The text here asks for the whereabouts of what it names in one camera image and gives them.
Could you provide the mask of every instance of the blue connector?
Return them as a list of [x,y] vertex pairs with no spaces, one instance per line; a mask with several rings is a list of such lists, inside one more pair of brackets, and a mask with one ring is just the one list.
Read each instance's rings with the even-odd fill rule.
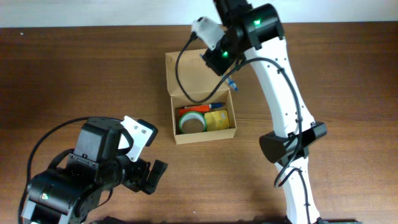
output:
[[238,87],[236,86],[235,81],[232,80],[232,78],[228,77],[225,81],[228,82],[228,85],[230,88],[232,88],[235,91],[239,91]]

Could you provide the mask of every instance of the tape roll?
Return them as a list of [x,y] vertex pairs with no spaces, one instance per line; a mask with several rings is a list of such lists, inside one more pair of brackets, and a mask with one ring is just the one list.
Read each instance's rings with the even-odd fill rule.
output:
[[203,114],[191,111],[180,118],[178,126],[183,134],[200,133],[206,131],[206,119]]

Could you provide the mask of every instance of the wooden table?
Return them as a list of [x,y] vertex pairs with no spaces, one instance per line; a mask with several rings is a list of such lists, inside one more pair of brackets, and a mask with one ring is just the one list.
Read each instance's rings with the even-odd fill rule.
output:
[[[328,134],[310,148],[310,180],[323,218],[398,223],[398,23],[285,24],[301,94]],[[234,75],[234,139],[175,145],[164,53],[189,26],[0,29],[0,222],[15,223],[26,162],[52,127],[125,114],[156,125],[141,157],[169,168],[155,194],[121,186],[89,221],[236,222],[285,215],[277,171],[258,138],[272,131],[250,67]],[[200,41],[189,49],[204,48]],[[82,123],[51,135],[32,173],[76,144]]]

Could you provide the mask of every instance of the open cardboard box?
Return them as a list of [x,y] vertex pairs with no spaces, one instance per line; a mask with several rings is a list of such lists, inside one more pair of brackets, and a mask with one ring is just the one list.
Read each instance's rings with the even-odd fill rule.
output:
[[[202,50],[185,51],[178,63],[178,77],[185,91],[191,98],[200,100],[208,96],[214,87],[221,80],[212,69],[208,68],[200,57],[205,53]],[[169,91],[172,103],[173,133],[176,144],[185,144],[202,141],[233,138],[236,132],[235,113],[232,104],[231,90],[226,83],[223,83],[217,92],[206,102],[224,103],[224,107],[217,110],[227,110],[229,118],[229,129],[219,131],[208,131],[194,134],[182,134],[178,128],[178,109],[184,106],[197,105],[192,103],[182,92],[175,78],[175,62],[179,52],[166,53],[166,74],[167,90]]]

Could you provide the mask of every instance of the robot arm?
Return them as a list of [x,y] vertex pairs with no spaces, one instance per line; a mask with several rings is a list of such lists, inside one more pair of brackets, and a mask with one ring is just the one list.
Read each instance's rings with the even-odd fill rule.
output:
[[[267,99],[274,125],[273,132],[260,137],[261,149],[279,172],[286,167],[282,179],[294,169],[301,173],[292,172],[283,184],[287,218],[293,224],[316,223],[320,214],[313,201],[308,177],[308,146],[326,134],[326,126],[315,122],[300,95],[290,68],[284,30],[276,10],[270,4],[253,9],[245,0],[220,0],[215,1],[215,4],[227,31],[224,32],[205,17],[192,25],[192,32],[209,47],[203,56],[206,64],[218,75],[222,75],[242,56],[246,60],[268,58],[278,63],[290,80],[292,86],[288,85],[286,77],[273,63],[251,63]],[[300,107],[301,131],[297,116],[298,105],[292,88]],[[299,134],[302,143],[295,153]]]

